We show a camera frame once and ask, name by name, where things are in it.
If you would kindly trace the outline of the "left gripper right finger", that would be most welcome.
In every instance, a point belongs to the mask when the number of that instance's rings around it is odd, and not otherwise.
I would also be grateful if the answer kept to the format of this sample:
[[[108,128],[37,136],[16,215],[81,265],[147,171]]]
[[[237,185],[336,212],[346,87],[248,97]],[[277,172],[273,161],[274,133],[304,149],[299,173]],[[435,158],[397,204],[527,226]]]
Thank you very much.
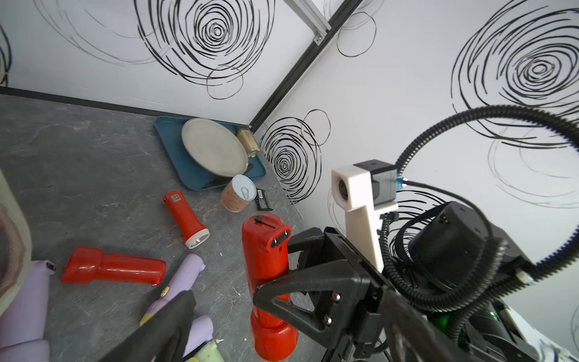
[[[383,287],[379,313],[393,361],[460,361],[461,350],[396,291]]]

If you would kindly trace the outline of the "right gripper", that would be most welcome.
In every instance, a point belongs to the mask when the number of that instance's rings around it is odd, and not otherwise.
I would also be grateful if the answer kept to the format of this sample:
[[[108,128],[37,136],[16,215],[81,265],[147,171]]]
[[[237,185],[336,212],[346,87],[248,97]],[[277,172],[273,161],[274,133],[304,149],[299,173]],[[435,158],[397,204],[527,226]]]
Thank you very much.
[[[333,227],[288,241],[298,265],[261,284],[253,304],[324,348],[323,361],[433,361],[434,329]],[[311,311],[282,296],[304,293]]]

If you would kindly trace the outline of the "red flashlight white rim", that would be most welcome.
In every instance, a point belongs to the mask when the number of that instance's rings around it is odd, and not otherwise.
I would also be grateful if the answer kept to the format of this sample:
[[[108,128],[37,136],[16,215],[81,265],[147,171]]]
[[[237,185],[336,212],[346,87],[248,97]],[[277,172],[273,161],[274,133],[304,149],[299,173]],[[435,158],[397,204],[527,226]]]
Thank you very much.
[[[209,229],[196,217],[181,191],[167,193],[163,203],[179,226],[188,249],[200,246],[209,238]]]

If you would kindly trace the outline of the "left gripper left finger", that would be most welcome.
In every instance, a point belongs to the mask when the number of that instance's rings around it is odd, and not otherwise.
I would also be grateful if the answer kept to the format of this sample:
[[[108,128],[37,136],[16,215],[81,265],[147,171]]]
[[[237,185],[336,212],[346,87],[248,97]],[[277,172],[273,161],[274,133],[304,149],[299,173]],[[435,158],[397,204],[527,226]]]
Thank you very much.
[[[195,307],[192,291],[179,293],[101,360],[182,361]]]

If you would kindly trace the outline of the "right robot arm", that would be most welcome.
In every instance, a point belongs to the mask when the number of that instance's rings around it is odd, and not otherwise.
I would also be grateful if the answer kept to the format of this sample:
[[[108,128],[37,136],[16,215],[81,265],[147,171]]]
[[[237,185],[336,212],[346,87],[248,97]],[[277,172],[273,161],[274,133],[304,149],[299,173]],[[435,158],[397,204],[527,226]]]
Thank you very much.
[[[472,206],[386,211],[370,234],[378,265],[333,228],[297,235],[262,214],[242,226],[258,355],[279,361],[300,334],[325,361],[537,361],[504,298],[578,259],[578,236],[539,263]]]

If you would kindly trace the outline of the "red jute tote bag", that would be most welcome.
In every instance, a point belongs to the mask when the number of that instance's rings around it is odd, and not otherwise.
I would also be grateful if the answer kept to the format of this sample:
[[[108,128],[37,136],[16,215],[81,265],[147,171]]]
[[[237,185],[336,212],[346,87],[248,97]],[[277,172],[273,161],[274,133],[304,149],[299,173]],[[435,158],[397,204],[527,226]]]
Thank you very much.
[[[1,172],[1,232],[8,237],[8,264],[1,278],[1,315],[16,299],[32,263],[33,241],[27,219]]]

